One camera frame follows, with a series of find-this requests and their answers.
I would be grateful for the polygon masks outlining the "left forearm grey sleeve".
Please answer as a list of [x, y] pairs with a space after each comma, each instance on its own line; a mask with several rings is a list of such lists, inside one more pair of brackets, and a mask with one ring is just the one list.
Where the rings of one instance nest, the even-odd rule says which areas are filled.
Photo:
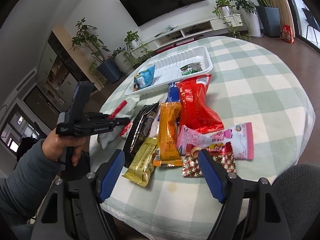
[[10, 176], [1, 179], [1, 215], [9, 226], [23, 225], [37, 213], [60, 169], [44, 155], [43, 142], [34, 144]]

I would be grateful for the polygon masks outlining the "left hand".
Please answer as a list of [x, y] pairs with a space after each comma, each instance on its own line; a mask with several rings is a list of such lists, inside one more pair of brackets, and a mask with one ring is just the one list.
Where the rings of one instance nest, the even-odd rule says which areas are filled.
[[76, 166], [81, 158], [81, 152], [86, 142], [85, 137], [60, 136], [56, 133], [56, 129], [52, 130], [48, 137], [42, 143], [42, 151], [44, 155], [51, 161], [57, 161], [63, 154], [63, 150], [67, 147], [73, 147], [71, 161]]

